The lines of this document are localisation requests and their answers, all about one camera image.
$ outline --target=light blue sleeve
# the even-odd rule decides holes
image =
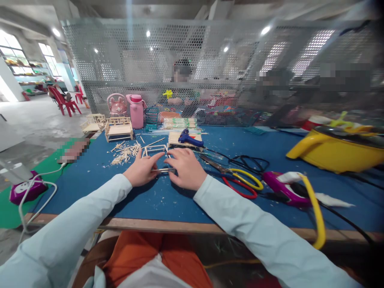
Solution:
[[[273,215],[211,176],[194,200],[225,232],[241,240],[283,287],[360,287]]]
[[[22,242],[15,254],[0,267],[0,286],[67,287],[85,244],[115,204],[131,189],[128,179],[118,174],[76,201]]]

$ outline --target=perforated metal screen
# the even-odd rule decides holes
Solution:
[[[200,124],[289,125],[308,109],[355,109],[361,101],[356,95],[369,93],[364,84],[320,85],[318,77],[327,69],[330,77],[338,76],[345,64],[374,62],[382,49],[371,27],[345,32],[361,22],[281,22],[263,34],[269,25],[78,19],[63,27],[93,113],[109,114],[106,99],[112,93],[140,94],[149,107],[196,117]],[[359,73],[351,79],[367,75],[375,85],[384,79],[378,64],[352,70]],[[163,93],[169,89],[168,100]],[[360,118],[372,108],[356,106]]]

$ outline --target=scissor blade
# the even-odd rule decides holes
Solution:
[[[222,174],[225,174],[225,172],[227,171],[227,169],[223,168],[222,166],[220,166],[219,164],[213,162],[210,158],[208,158],[207,156],[204,156],[204,155],[200,155],[200,158],[202,160],[204,160],[205,162],[207,162],[208,164],[210,164],[211,166],[213,166],[214,168],[216,168],[217,170],[220,171],[220,173]]]

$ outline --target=ceiling light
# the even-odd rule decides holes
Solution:
[[[57,30],[56,28],[52,28],[52,32],[53,32],[53,34],[55,34],[58,37],[60,37],[60,35],[61,35],[59,30]]]
[[[265,35],[271,30],[271,26],[266,26],[263,30],[261,30],[261,35]]]

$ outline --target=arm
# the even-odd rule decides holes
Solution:
[[[356,287],[346,272],[253,202],[208,176],[189,149],[170,150],[178,186],[197,190],[196,203],[229,235],[237,237],[285,287]]]
[[[141,158],[124,174],[111,180],[91,194],[76,201],[53,221],[18,247],[15,254],[0,267],[5,287],[66,287],[80,253],[93,232],[122,201],[132,187],[154,179],[151,172],[164,153]]]

